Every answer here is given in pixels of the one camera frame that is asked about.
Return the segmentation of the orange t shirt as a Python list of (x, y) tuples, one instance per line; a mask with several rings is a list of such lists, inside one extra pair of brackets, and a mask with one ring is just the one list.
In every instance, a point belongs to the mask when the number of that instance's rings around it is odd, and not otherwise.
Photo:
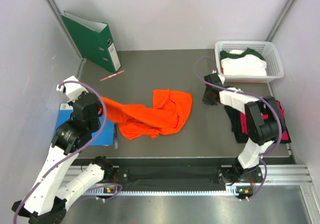
[(193, 107), (191, 93), (156, 89), (152, 96), (152, 107), (122, 104), (103, 97), (108, 119), (118, 125), (126, 139), (177, 134), (187, 123)]

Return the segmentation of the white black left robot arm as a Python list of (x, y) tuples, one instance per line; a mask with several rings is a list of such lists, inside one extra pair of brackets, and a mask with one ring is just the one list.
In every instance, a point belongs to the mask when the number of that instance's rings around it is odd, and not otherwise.
[(94, 93), (82, 92), (72, 104), (70, 118), (60, 125), (46, 161), (29, 194), (12, 205), (13, 221), (19, 216), (29, 223), (61, 223), (71, 205), (93, 185), (113, 178), (112, 164), (103, 156), (96, 157), (87, 169), (66, 186), (61, 186), (69, 167), (82, 148), (94, 141), (100, 130), (103, 106)]

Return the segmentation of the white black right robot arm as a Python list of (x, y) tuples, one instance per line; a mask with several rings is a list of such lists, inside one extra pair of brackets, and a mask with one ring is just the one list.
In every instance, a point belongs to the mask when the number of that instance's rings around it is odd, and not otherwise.
[(244, 114), (247, 143), (225, 179), (231, 183), (244, 182), (251, 177), (268, 148), (280, 142), (286, 131), (284, 119), (274, 97), (246, 94), (234, 87), (225, 87), (218, 73), (203, 78), (204, 100), (210, 105), (222, 104)]

